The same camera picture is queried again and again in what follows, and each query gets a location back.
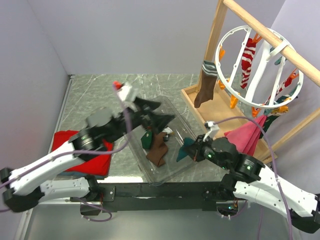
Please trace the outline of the teal santa sock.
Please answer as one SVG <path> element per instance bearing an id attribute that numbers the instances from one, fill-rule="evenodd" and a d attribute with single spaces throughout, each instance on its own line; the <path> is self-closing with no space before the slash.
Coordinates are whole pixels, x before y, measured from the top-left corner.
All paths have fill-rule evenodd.
<path id="1" fill-rule="evenodd" d="M 182 145 L 179 150 L 178 150 L 178 154 L 177 154 L 177 157 L 176 157 L 176 162 L 179 162 L 181 161 L 182 159 L 186 158 L 189 156 L 189 153 L 188 153 L 188 148 L 189 146 L 188 145 Z"/>

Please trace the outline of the green dotted duck sock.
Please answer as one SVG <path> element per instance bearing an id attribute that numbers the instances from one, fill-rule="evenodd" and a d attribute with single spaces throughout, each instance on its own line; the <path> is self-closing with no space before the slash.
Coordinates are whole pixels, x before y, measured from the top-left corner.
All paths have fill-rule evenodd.
<path id="1" fill-rule="evenodd" d="M 162 139 L 164 142 L 167 142 L 169 140 L 169 135 L 173 133 L 173 130 L 169 127 L 166 127 L 162 132 L 165 133 Z M 144 135 L 140 138 L 140 141 L 142 148 L 149 150 L 153 143 L 153 132 L 150 129 L 146 130 Z"/>

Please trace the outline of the brown sock grey cuff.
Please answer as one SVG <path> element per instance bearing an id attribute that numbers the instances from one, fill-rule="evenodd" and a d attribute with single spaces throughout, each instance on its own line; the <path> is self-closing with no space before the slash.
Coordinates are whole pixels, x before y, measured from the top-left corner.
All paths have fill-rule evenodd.
<path id="1" fill-rule="evenodd" d="M 156 167 L 160 167 L 166 163 L 164 156 L 168 152 L 168 147 L 163 140 L 165 134 L 165 132 L 160 132 L 153 135 L 152 146 L 146 155 L 146 158 Z"/>

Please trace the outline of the red white striped sock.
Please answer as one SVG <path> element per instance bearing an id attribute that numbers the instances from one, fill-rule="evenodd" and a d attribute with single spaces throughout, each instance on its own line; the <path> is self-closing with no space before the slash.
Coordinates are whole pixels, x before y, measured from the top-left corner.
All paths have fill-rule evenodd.
<path id="1" fill-rule="evenodd" d="M 241 56 L 242 80 L 240 83 L 240 87 L 242 89 L 244 89 L 248 85 L 248 81 L 249 81 L 251 69 L 252 69 L 252 62 L 256 54 L 257 44 L 261 39 L 262 38 L 256 33 L 253 38 L 248 38 L 246 42 L 244 51 Z"/>

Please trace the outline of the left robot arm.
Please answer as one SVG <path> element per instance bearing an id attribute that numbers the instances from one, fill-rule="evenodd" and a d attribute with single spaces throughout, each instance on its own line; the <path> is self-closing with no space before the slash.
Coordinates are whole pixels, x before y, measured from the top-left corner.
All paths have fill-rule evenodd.
<path id="1" fill-rule="evenodd" d="M 39 203 L 61 198 L 96 200 L 101 192 L 97 179 L 86 175 L 71 180 L 54 180 L 65 170 L 88 163 L 97 156 L 112 155 L 125 148 L 109 151 L 105 143 L 114 143 L 141 126 L 159 133 L 173 114 L 156 113 L 160 102 L 136 98 L 134 109 L 125 107 L 118 115 L 102 107 L 86 118 L 86 127 L 60 147 L 39 160 L 21 168 L 5 167 L 0 171 L 0 186 L 5 188 L 2 200 L 14 213 L 30 210 Z"/>

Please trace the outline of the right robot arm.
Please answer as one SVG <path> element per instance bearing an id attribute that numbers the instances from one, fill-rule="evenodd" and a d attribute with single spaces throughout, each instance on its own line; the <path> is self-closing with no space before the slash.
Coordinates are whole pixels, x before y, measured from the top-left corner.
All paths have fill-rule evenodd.
<path id="1" fill-rule="evenodd" d="M 320 228 L 320 196 L 304 191 L 275 176 L 266 164 L 240 153 L 225 137 L 193 140 L 186 137 L 180 148 L 195 162 L 208 160 L 228 173 L 222 178 L 219 193 L 222 200 L 233 197 L 257 203 L 291 219 L 302 232 L 313 234 Z"/>

